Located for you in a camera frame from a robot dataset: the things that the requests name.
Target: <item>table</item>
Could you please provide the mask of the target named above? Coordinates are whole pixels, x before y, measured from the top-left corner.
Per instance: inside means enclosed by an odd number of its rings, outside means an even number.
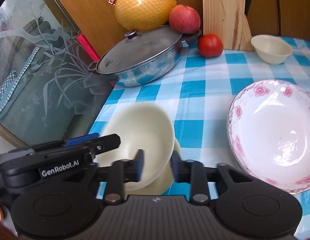
[[[111,116],[135,102],[148,101],[162,107],[174,123],[175,136],[183,159],[193,159],[215,167],[224,162],[239,167],[230,150],[226,118],[233,98],[243,88],[264,79],[281,79],[310,92],[310,43],[283,38],[293,54],[280,65],[268,65],[254,52],[225,50],[218,58],[205,59],[197,43],[183,48],[176,66],[162,78],[139,87],[115,86],[90,133],[103,131]],[[103,195],[101,185],[99,197]],[[217,198],[209,183],[212,198]],[[164,195],[189,196],[190,185],[174,183]],[[310,236],[310,190],[296,194],[303,218],[295,233],[299,239]]]

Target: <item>apple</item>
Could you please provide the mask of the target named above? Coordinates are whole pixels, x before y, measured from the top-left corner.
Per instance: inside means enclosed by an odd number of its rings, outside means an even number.
[[[174,31],[192,34],[199,30],[200,17],[198,12],[187,5],[177,5],[169,14],[169,25]]]

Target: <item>white bowl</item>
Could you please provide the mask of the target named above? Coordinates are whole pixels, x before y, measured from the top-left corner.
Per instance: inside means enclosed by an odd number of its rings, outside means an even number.
[[[115,113],[103,131],[103,136],[116,133],[121,144],[118,149],[99,154],[100,166],[110,166],[114,161],[133,159],[138,149],[145,152],[140,182],[125,184],[127,191],[151,184],[165,169],[174,148],[175,133],[168,115],[158,106],[135,103]]]
[[[293,52],[286,41],[271,35],[256,35],[251,43],[257,55],[269,64],[281,64]]]
[[[182,149],[175,138],[174,151],[182,156]],[[174,182],[171,163],[168,162],[160,176],[151,184],[138,190],[126,191],[126,195],[162,195]]]
[[[280,80],[249,85],[233,100],[228,139],[251,175],[289,193],[310,189],[310,95]]]

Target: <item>stainless steel pot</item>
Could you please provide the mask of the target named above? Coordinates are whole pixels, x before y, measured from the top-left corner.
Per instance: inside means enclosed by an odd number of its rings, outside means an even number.
[[[202,34],[183,35],[169,25],[153,31],[130,31],[125,39],[108,50],[88,71],[104,75],[109,82],[134,87],[154,81],[170,71],[181,57],[182,41],[189,46]]]

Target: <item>tomato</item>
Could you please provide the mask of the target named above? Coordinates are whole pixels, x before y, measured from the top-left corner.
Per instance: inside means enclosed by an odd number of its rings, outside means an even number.
[[[203,57],[218,57],[223,52],[223,43],[217,35],[206,34],[199,39],[197,48]]]

